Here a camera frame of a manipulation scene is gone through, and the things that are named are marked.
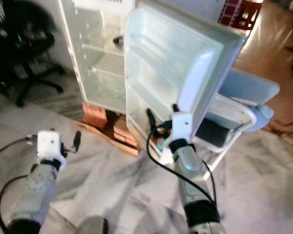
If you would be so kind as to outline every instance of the marble floor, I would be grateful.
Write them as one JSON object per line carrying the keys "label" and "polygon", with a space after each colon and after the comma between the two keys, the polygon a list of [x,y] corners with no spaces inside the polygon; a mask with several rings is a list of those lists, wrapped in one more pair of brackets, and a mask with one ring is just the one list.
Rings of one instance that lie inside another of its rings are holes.
{"label": "marble floor", "polygon": [[[31,67],[35,73],[45,70],[45,66],[39,66],[34,63],[31,64]],[[26,77],[22,68],[16,67],[16,72],[20,77]],[[84,115],[82,109],[83,97],[75,75],[72,72],[67,71],[66,74],[62,76],[54,73],[43,79],[60,85],[64,92],[58,94],[54,88],[35,84],[30,88],[28,94],[24,98],[24,102],[31,102],[70,119],[80,120]],[[22,83],[10,87],[8,90],[8,99],[13,102],[23,87],[24,84]]]}
{"label": "marble floor", "polygon": [[[176,177],[144,153],[138,158],[125,155],[63,115],[33,103],[20,109],[0,97],[0,148],[49,128],[60,131],[68,145],[79,129],[82,143],[60,173],[42,234],[72,234],[93,215],[108,219],[110,234],[186,233]],[[27,173],[35,161],[35,146],[19,143],[4,151],[0,188]],[[216,168],[215,179],[227,233],[293,234],[293,153],[278,137],[264,131],[242,135]],[[18,181],[6,191],[5,222],[23,185]]]}

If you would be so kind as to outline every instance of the white chair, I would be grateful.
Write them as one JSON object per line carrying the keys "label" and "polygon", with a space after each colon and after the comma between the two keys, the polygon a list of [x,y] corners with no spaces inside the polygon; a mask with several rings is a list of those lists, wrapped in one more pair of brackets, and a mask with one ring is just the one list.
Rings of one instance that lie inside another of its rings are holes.
{"label": "white chair", "polygon": [[264,105],[279,92],[275,82],[233,69],[212,101],[193,142],[217,153],[209,168],[214,171],[243,132],[266,126],[273,110]]}

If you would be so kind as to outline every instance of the white refrigerator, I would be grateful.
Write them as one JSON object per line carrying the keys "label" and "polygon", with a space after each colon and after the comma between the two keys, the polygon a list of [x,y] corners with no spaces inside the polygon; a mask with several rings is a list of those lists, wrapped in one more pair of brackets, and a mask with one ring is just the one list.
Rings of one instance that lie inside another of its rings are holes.
{"label": "white refrigerator", "polygon": [[[174,103],[193,114],[194,137],[242,46],[239,34],[181,2],[59,0],[85,102],[126,114],[141,146],[150,131],[146,109],[159,124]],[[221,7],[215,9],[220,14]],[[124,36],[123,48],[113,43],[118,36]],[[162,163],[171,160],[153,149]]]}

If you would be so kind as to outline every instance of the office chair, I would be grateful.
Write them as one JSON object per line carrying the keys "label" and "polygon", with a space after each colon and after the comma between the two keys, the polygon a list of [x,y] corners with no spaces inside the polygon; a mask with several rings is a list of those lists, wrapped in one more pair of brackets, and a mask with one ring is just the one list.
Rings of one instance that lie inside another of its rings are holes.
{"label": "office chair", "polygon": [[60,65],[53,66],[46,71],[34,74],[29,61],[46,53],[53,46],[54,37],[50,33],[53,21],[43,9],[26,1],[3,0],[5,14],[4,23],[0,25],[0,69],[21,64],[28,78],[25,86],[16,99],[16,105],[22,107],[23,99],[35,83],[53,87],[58,93],[62,93],[61,86],[43,80],[42,78],[57,72],[63,74]]}

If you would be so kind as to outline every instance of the open refrigerator door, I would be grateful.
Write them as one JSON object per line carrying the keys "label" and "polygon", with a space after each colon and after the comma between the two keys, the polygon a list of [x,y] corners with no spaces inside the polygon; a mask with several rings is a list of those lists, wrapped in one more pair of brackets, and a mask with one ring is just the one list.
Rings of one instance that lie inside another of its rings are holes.
{"label": "open refrigerator door", "polygon": [[[165,0],[142,0],[128,19],[124,39],[126,120],[142,147],[153,112],[169,120],[172,104],[193,115],[194,137],[236,56],[243,38]],[[171,152],[151,142],[161,163]]]}

